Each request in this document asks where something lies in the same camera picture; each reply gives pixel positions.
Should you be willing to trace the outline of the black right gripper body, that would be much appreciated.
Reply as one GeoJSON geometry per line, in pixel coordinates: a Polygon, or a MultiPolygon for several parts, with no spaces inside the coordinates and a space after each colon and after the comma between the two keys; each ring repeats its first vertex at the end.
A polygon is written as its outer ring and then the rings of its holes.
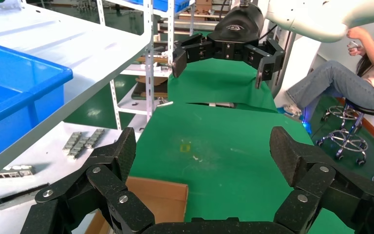
{"type": "Polygon", "coordinates": [[[262,61],[267,53],[259,48],[264,24],[260,8],[252,3],[239,5],[206,36],[206,58],[234,61],[262,61]]]}

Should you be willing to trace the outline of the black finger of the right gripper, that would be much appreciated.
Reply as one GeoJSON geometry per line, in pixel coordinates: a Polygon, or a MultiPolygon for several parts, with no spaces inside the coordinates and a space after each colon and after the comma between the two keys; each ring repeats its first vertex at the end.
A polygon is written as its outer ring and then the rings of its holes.
{"type": "Polygon", "coordinates": [[[244,47],[243,61],[257,70],[255,88],[260,89],[263,81],[271,80],[272,75],[279,71],[284,63],[285,51],[273,38],[268,38],[258,46],[244,47]]]}
{"type": "Polygon", "coordinates": [[[188,63],[201,61],[214,56],[214,42],[198,33],[174,43],[172,75],[178,78],[188,63]]]}

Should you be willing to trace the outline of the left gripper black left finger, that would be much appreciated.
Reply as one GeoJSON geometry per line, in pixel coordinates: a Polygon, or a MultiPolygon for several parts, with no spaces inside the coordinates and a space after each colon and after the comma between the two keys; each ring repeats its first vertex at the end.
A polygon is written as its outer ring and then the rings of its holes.
{"type": "Polygon", "coordinates": [[[153,213],[126,186],[135,151],[130,127],[116,142],[95,148],[79,169],[36,194],[21,232],[69,234],[94,210],[117,234],[141,234],[153,226],[153,213]]]}

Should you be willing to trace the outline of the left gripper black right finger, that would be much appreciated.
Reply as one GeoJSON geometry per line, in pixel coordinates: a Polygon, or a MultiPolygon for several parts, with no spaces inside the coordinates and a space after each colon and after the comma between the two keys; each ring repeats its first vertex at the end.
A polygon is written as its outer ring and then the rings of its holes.
{"type": "Polygon", "coordinates": [[[281,126],[270,134],[270,153],[292,192],[274,216],[305,234],[322,209],[357,234],[374,234],[374,182],[339,167],[319,147],[295,141],[281,126]]]}

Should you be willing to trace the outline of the operator bare hand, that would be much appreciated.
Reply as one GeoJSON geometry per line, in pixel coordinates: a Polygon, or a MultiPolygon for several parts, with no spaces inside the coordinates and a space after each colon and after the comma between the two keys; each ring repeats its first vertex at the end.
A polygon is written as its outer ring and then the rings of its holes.
{"type": "Polygon", "coordinates": [[[350,39],[358,39],[362,40],[363,38],[366,38],[369,35],[366,29],[362,27],[354,27],[347,31],[346,36],[350,39]]]}
{"type": "Polygon", "coordinates": [[[361,45],[356,47],[349,47],[348,51],[350,56],[363,56],[365,54],[364,48],[361,45]]]}

